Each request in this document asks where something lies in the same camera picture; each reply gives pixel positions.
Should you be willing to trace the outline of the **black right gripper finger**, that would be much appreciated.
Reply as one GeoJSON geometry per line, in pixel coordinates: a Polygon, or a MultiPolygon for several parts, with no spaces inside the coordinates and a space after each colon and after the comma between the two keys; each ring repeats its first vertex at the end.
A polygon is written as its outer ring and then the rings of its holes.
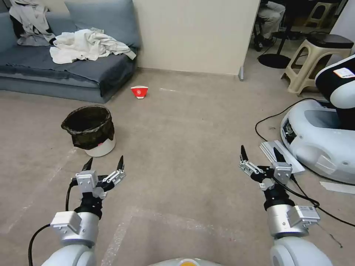
{"type": "Polygon", "coordinates": [[[273,148],[273,151],[274,151],[274,155],[275,155],[276,161],[280,162],[280,163],[284,163],[285,162],[285,158],[284,158],[283,154],[280,153],[279,150],[276,147],[273,148]]]}
{"type": "Polygon", "coordinates": [[[258,166],[254,165],[252,162],[249,162],[248,156],[245,150],[245,147],[241,145],[240,148],[240,162],[239,162],[239,167],[242,169],[243,172],[245,172],[247,175],[252,175],[252,174],[261,174],[263,173],[262,169],[260,169],[258,166]]]}

